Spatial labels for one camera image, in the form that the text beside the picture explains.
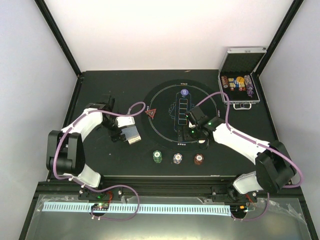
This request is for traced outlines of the blue playing card deck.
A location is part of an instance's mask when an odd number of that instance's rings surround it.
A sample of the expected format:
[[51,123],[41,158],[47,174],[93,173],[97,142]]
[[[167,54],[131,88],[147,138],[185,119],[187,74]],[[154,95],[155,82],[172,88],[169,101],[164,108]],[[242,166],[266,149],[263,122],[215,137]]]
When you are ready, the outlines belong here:
[[140,136],[135,125],[123,128],[121,132],[125,135],[127,141],[132,141]]

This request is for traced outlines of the blue orange poker chip stack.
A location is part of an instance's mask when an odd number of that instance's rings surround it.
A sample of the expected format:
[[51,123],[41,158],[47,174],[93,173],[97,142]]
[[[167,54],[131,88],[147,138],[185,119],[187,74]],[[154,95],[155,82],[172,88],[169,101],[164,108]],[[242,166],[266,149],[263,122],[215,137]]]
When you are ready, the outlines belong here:
[[180,164],[182,162],[183,156],[180,153],[174,154],[172,161],[174,164]]

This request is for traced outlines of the purple small blind button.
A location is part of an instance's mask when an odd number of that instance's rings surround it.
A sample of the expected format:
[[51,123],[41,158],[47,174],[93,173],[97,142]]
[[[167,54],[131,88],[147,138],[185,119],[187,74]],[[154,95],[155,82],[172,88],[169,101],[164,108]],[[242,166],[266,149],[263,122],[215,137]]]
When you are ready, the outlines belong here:
[[184,88],[180,91],[180,94],[183,98],[185,98],[189,94],[189,90]]

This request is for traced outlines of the green poker chip stack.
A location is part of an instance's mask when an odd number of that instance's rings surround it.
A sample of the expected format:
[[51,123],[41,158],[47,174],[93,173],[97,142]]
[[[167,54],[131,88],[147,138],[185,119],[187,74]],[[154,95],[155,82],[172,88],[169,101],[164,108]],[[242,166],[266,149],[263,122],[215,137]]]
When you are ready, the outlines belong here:
[[161,163],[163,160],[161,151],[155,150],[152,154],[152,158],[155,163],[157,163],[157,164]]

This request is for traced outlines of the red triangular marker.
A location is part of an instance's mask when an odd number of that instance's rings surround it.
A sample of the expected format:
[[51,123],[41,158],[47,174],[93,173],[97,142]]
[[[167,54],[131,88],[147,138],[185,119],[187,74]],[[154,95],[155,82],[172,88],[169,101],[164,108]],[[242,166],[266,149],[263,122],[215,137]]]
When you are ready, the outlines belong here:
[[145,113],[148,117],[150,117],[151,119],[154,119],[155,117],[155,114],[156,114],[156,111],[157,109],[154,108],[154,109],[149,109],[149,110],[146,110]]

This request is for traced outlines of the white playing card box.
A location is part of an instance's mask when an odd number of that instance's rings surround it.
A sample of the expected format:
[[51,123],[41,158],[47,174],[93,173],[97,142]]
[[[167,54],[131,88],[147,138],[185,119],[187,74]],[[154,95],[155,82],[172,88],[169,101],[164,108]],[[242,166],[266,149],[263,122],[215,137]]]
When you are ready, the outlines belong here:
[[134,144],[134,143],[137,143],[141,140],[141,137],[140,136],[135,136],[135,137],[131,137],[129,138],[127,141],[130,145]]

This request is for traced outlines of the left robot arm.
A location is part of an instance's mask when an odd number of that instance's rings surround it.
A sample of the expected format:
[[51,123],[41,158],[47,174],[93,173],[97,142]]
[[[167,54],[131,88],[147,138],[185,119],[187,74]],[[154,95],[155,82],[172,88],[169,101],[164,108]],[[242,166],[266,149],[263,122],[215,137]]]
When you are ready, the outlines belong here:
[[46,167],[58,180],[75,181],[89,187],[89,193],[97,200],[108,192],[101,183],[102,175],[86,164],[84,141],[97,127],[105,127],[113,142],[132,144],[140,135],[135,126],[135,114],[129,107],[126,114],[113,112],[115,99],[107,97],[106,102],[90,103],[68,126],[53,130],[48,135]]

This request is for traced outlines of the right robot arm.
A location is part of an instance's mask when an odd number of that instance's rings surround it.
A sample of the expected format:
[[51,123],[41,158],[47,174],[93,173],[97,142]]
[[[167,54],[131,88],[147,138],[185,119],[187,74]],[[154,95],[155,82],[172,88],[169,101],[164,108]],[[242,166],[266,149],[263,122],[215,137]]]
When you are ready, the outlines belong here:
[[278,193],[296,175],[289,153],[280,141],[267,142],[247,135],[220,117],[209,118],[199,106],[186,111],[184,116],[190,136],[198,143],[212,140],[227,146],[255,166],[254,171],[239,175],[228,187],[230,200],[238,202],[254,191]]

